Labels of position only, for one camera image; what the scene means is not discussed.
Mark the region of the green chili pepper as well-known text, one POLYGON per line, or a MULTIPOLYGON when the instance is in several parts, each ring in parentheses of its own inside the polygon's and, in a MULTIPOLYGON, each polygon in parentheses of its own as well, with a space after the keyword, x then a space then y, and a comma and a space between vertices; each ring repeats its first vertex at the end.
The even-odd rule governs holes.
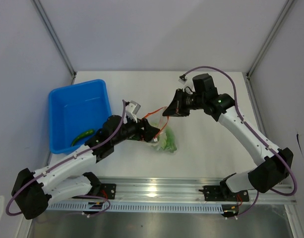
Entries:
POLYGON ((86 138, 86 137, 88 137, 88 136, 94 134, 94 132, 95 132, 94 129, 89 129, 89 130, 87 130, 87 131, 85 131, 85 132, 82 132, 81 134, 79 134, 78 136, 76 136, 76 137, 73 139, 73 141, 72 141, 72 143, 71 143, 70 146, 71 146, 71 147, 75 146, 75 145, 77 144, 78 141, 80 141, 80 140, 82 140, 82 139, 84 139, 84 138, 86 138))

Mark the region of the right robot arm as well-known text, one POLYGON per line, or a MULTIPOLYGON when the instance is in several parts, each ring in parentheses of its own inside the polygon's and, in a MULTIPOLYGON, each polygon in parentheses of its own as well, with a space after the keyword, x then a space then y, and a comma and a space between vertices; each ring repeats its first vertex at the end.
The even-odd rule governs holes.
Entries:
POLYGON ((192 79, 194 92, 177 89, 172 102, 163 112, 165 117, 187 117, 191 110, 203 110, 224 126, 251 155, 256 168, 232 174, 220 181, 219 193, 231 200, 238 192, 253 190, 266 193, 289 176, 293 153, 281 149, 245 120, 229 94, 219 94, 211 75, 205 73, 192 79))

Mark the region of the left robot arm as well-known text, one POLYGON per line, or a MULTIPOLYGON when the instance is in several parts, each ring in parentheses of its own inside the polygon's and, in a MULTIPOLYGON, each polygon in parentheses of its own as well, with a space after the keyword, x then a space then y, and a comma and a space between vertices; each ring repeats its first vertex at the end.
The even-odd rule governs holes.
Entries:
POLYGON ((63 159, 33 172, 28 168, 21 170, 11 192, 11 202, 16 202, 19 214, 31 220, 53 203, 72 197, 96 198, 101 192, 101 182, 92 172, 75 179, 70 176, 108 157, 123 141, 150 142, 159 132, 146 118, 134 121, 129 117, 110 116, 101 129, 63 159))

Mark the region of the clear zip top bag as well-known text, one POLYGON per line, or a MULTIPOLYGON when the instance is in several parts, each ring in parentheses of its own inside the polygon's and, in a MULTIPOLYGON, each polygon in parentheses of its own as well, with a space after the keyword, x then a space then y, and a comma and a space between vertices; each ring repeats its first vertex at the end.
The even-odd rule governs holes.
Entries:
MULTIPOLYGON (((162 116, 163 111, 166 109, 167 107, 161 107, 153 112, 149 112, 148 114, 145 115, 145 118, 148 120, 148 122, 150 123, 151 126, 157 127, 160 129, 160 132, 157 134, 157 136, 149 142, 149 145, 151 146, 151 144, 154 141, 157 141, 157 137, 160 134, 165 134, 165 128, 166 127, 170 127, 169 126, 169 117, 164 117, 162 116)), ((170 152, 167 151, 159 151, 159 152, 164 152, 167 154, 172 154, 170 152)))

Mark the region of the green lettuce leaf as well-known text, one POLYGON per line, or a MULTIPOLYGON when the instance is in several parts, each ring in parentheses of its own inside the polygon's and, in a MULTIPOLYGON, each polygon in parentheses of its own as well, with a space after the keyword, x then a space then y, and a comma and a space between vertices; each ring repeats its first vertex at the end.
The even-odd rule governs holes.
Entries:
POLYGON ((161 145, 162 150, 174 153, 177 151, 176 138, 174 131, 170 127, 165 128, 165 134, 161 145))

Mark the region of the white cauliflower with leaves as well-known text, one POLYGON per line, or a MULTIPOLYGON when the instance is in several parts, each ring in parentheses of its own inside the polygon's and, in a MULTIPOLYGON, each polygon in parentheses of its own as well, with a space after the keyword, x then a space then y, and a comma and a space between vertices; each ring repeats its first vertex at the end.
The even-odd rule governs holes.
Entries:
POLYGON ((157 151, 169 151, 170 150, 170 141, 166 134, 160 134, 157 137, 157 141, 154 141, 151 144, 151 147, 157 151))

